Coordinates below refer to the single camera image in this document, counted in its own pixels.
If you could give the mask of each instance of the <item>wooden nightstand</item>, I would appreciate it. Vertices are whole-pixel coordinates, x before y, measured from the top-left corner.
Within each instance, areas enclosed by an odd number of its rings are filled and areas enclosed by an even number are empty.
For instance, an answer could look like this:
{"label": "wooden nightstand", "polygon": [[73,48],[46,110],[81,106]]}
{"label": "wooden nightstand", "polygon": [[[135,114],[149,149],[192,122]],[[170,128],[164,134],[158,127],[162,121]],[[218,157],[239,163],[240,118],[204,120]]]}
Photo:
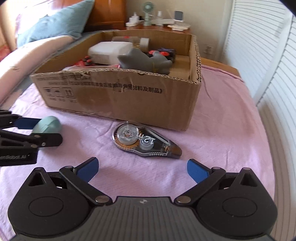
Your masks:
{"label": "wooden nightstand", "polygon": [[185,31],[176,31],[176,30],[172,30],[171,28],[166,27],[166,26],[163,26],[163,27],[155,26],[155,25],[143,26],[142,24],[140,24],[136,27],[126,27],[126,30],[133,30],[133,29],[163,30],[163,31],[178,33],[178,34],[191,34],[190,29],[185,30]]}

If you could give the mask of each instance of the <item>pillow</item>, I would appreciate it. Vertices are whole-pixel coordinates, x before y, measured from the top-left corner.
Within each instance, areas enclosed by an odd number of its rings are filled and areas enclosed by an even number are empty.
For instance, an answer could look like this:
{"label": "pillow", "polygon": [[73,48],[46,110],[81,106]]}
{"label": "pillow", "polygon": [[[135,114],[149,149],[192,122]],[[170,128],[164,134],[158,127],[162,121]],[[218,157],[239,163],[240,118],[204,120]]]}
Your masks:
{"label": "pillow", "polygon": [[55,51],[73,42],[70,36],[41,39],[20,47],[0,62],[0,103],[18,83]]}
{"label": "pillow", "polygon": [[17,47],[40,39],[69,35],[79,39],[95,0],[84,0],[65,7],[52,16],[46,15],[17,38]]}

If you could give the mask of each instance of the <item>roll of tape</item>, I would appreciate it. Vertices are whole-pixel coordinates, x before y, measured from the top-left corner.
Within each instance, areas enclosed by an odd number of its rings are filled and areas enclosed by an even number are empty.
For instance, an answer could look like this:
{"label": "roll of tape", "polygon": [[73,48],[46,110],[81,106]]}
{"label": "roll of tape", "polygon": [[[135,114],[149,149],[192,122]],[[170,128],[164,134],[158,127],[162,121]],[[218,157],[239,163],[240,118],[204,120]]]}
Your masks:
{"label": "roll of tape", "polygon": [[148,53],[149,51],[149,39],[141,38],[140,39],[140,50],[144,53]]}
{"label": "roll of tape", "polygon": [[151,138],[150,136],[144,136],[140,140],[140,148],[143,150],[151,150],[154,146],[155,139]]}
{"label": "roll of tape", "polygon": [[139,130],[134,125],[123,125],[117,130],[117,138],[124,145],[132,145],[138,140]]}

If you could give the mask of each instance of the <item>cardboard box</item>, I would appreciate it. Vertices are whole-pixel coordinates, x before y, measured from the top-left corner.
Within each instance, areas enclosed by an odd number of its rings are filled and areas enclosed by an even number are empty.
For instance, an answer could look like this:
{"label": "cardboard box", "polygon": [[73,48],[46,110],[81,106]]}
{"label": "cardboard box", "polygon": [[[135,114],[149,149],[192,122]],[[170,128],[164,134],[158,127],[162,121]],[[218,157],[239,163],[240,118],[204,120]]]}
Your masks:
{"label": "cardboard box", "polygon": [[[114,36],[150,38],[150,49],[175,49],[170,76],[131,69],[61,71],[87,55],[88,49]],[[184,131],[201,85],[196,38],[160,30],[123,30],[94,34],[49,59],[32,75],[49,107]]]}

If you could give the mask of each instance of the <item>pink pillow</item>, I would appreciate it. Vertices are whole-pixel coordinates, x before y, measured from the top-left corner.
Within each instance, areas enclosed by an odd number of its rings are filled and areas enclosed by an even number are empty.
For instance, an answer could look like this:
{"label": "pink pillow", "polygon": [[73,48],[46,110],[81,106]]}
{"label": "pink pillow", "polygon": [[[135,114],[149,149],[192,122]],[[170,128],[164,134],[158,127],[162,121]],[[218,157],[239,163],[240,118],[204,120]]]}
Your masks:
{"label": "pink pillow", "polygon": [[24,76],[30,74],[55,51],[73,42],[70,36],[57,36],[27,43],[0,62],[0,103]]}

